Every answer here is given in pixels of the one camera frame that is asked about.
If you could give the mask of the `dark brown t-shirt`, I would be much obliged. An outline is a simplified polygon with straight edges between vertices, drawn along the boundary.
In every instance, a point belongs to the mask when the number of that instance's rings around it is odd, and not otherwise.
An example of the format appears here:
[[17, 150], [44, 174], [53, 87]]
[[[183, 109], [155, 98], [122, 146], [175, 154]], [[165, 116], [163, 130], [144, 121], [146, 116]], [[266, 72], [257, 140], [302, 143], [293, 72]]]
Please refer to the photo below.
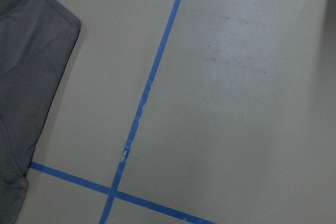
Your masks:
[[57, 0], [1, 0], [1, 223], [14, 223], [51, 103], [81, 28]]

